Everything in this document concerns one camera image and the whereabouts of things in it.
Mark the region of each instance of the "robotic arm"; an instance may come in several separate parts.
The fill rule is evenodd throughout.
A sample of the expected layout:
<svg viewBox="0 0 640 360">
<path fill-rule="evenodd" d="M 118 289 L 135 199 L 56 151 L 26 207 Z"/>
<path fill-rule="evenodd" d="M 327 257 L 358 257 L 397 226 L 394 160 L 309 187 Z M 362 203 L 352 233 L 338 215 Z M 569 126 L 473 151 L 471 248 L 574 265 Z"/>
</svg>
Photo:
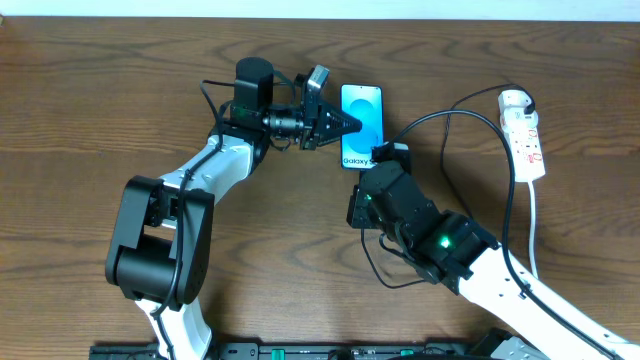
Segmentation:
<svg viewBox="0 0 640 360">
<path fill-rule="evenodd" d="M 209 262 L 213 210 L 234 184 L 255 170 L 271 138 L 294 139 L 301 149 L 315 150 L 361 129 L 360 121 L 323 101 L 328 76 L 329 70 L 319 65 L 306 76 L 298 75 L 300 104 L 278 105 L 272 103 L 273 66 L 261 58 L 241 60 L 236 66 L 230 119 L 212 131 L 205 148 L 172 173 L 159 179 L 135 176 L 126 185 L 106 277 L 147 314 L 162 356 L 170 357 L 168 348 L 179 359 L 202 359 L 206 354 L 212 334 L 197 295 Z M 223 145 L 218 147 L 221 139 Z M 185 176 L 190 179 L 181 190 Z M 144 228 L 177 228 L 180 191 L 184 191 L 184 211 L 178 256 L 178 231 L 171 242 L 145 234 Z M 177 280 L 176 267 L 180 267 Z M 155 321 L 152 314 L 168 296 L 169 309 Z"/>
<path fill-rule="evenodd" d="M 402 249 L 388 248 L 381 236 L 384 250 L 402 258 L 427 282 L 442 283 L 490 311 L 551 359 L 640 359 L 638 345 L 591 320 L 511 256 L 519 279 L 529 290 L 600 349 L 535 304 L 516 285 L 493 235 L 461 214 L 439 212 L 424 197 L 409 174 L 407 153 L 406 149 L 374 149 L 379 165 L 360 179 L 351 196 L 347 222 L 352 227 L 380 229 Z"/>
</svg>

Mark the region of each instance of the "wooden table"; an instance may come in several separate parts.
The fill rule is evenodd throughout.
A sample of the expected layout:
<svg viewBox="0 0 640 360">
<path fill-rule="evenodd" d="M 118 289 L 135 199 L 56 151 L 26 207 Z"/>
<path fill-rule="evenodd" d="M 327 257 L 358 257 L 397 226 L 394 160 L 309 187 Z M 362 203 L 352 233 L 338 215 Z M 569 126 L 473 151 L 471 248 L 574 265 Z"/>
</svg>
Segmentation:
<svg viewBox="0 0 640 360">
<path fill-rule="evenodd" d="M 541 278 L 596 321 L 640 341 L 639 24 L 9 18 L 0 29 L 0 357 L 83 358 L 90 345 L 148 342 L 151 327 L 104 260 L 126 181 L 170 172 L 213 120 L 203 78 L 234 79 L 261 56 L 290 77 L 315 64 L 340 84 L 382 86 L 386 136 L 505 81 L 534 94 L 547 175 L 538 192 Z M 232 97 L 211 89 L 217 104 Z M 285 89 L 278 99 L 288 96 Z M 465 107 L 497 119 L 496 94 Z M 441 120 L 408 137 L 416 177 L 460 211 L 438 170 Z M 502 324 L 444 286 L 391 291 L 345 223 L 354 172 L 339 145 L 270 151 L 215 210 L 200 293 L 217 331 L 265 342 L 477 340 Z M 455 118 L 447 167 L 499 234 L 504 151 Z M 512 249 L 526 262 L 518 185 Z M 371 251 L 389 281 L 412 271 Z"/>
</svg>

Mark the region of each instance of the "white cable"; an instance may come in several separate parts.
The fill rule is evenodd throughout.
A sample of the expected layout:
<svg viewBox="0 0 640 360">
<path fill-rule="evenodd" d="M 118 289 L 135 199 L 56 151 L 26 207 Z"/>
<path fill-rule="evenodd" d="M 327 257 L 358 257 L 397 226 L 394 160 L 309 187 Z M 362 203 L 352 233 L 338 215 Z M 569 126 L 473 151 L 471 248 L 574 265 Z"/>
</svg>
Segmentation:
<svg viewBox="0 0 640 360">
<path fill-rule="evenodd" d="M 529 195 L 531 196 L 531 227 L 529 228 L 529 262 L 531 263 L 531 273 L 537 279 L 538 267 L 536 266 L 536 193 L 533 191 L 533 180 L 527 181 L 529 184 Z"/>
</svg>

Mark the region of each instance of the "white wall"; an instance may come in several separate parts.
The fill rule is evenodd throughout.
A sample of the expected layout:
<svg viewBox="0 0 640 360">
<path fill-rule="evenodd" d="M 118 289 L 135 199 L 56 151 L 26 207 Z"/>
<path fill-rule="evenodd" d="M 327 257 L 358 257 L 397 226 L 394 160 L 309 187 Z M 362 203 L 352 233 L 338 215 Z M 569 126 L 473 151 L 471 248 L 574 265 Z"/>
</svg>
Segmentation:
<svg viewBox="0 0 640 360">
<path fill-rule="evenodd" d="M 640 21 L 640 0 L 0 0 L 6 16 Z"/>
</svg>

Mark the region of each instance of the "smartphone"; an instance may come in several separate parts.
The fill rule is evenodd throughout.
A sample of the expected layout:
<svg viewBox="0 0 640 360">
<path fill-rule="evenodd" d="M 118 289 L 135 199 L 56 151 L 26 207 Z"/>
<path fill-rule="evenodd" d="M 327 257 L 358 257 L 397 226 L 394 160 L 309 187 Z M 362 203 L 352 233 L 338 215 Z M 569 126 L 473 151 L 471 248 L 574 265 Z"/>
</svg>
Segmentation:
<svg viewBox="0 0 640 360">
<path fill-rule="evenodd" d="M 343 135 L 342 167 L 366 170 L 375 166 L 371 149 L 382 145 L 382 89 L 378 86 L 344 84 L 340 89 L 342 111 L 362 122 L 362 130 Z"/>
</svg>

